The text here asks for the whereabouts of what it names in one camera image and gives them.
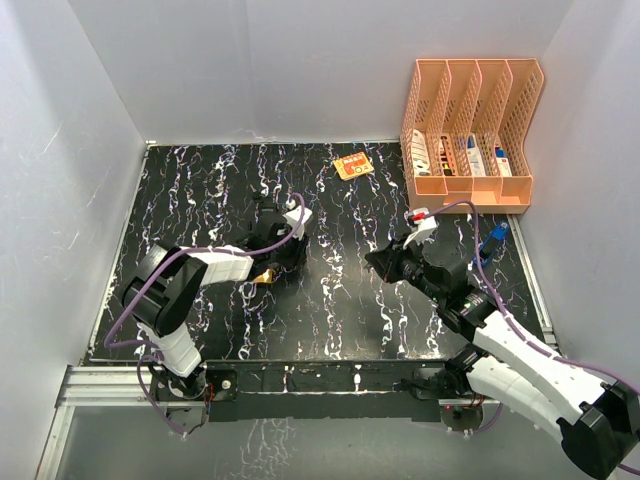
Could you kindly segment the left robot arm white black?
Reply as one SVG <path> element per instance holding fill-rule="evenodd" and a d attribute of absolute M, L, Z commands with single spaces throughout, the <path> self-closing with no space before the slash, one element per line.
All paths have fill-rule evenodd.
<path fill-rule="evenodd" d="M 207 376 L 186 318 L 203 286 L 226 282 L 268 285 L 300 270 L 309 237 L 305 226 L 312 212 L 298 206 L 284 214 L 266 211 L 236 246 L 198 252 L 159 242 L 120 287 L 127 315 L 148 335 L 160 354 L 150 373 L 184 399 L 203 395 Z"/>

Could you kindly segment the black padlock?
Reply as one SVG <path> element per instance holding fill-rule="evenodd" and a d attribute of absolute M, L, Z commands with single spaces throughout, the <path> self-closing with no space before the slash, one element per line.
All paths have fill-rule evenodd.
<path fill-rule="evenodd" d="M 251 231 L 256 236 L 268 238 L 281 220 L 278 207 L 271 198 L 258 191 L 252 193 L 252 200 L 256 206 L 256 220 Z"/>

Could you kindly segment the large brass padlock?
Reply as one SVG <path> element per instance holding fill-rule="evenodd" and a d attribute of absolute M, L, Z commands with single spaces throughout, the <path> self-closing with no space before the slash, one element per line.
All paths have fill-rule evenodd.
<path fill-rule="evenodd" d="M 273 284 L 277 279 L 276 271 L 272 268 L 267 268 L 263 273 L 257 275 L 252 282 L 256 284 Z"/>

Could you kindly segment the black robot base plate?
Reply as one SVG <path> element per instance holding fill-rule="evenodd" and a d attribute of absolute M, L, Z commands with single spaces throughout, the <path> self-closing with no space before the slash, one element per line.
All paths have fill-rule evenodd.
<path fill-rule="evenodd" d="M 146 368 L 154 400 L 198 409 L 208 422 L 262 419 L 410 419 L 451 415 L 477 427 L 494 400 L 471 392 L 438 360 L 211 361 L 180 382 Z"/>

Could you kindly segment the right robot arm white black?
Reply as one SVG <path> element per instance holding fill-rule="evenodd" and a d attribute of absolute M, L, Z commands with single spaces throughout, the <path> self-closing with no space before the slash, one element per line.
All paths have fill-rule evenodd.
<path fill-rule="evenodd" d="M 545 430 L 594 479 L 622 467 L 639 443 L 639 393 L 596 366 L 571 361 L 529 333 L 483 291 L 463 261 L 430 261 L 415 242 L 365 256 L 386 283 L 405 281 L 435 303 L 468 344 L 446 363 L 447 388 L 499 401 Z"/>

